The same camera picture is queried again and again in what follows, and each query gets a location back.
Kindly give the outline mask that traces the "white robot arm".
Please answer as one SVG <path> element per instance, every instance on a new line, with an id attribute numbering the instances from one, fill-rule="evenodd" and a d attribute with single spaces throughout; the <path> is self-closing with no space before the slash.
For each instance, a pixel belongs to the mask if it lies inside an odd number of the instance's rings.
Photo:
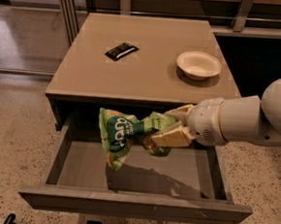
<path id="1" fill-rule="evenodd" d="M 281 79 L 261 97 L 207 99 L 173 109 L 168 115 L 176 123 L 151 136 L 157 146 L 183 147 L 193 141 L 204 146 L 237 141 L 281 146 Z"/>

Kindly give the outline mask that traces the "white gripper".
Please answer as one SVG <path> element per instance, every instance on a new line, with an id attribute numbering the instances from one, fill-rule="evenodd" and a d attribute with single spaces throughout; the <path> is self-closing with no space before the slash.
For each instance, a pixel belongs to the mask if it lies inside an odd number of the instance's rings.
<path id="1" fill-rule="evenodd" d="M 220 127 L 220 110 L 223 98 L 207 99 L 196 106 L 187 104 L 165 112 L 183 125 L 178 125 L 151 136 L 151 141 L 157 146 L 184 147 L 196 140 L 204 146 L 226 144 Z"/>

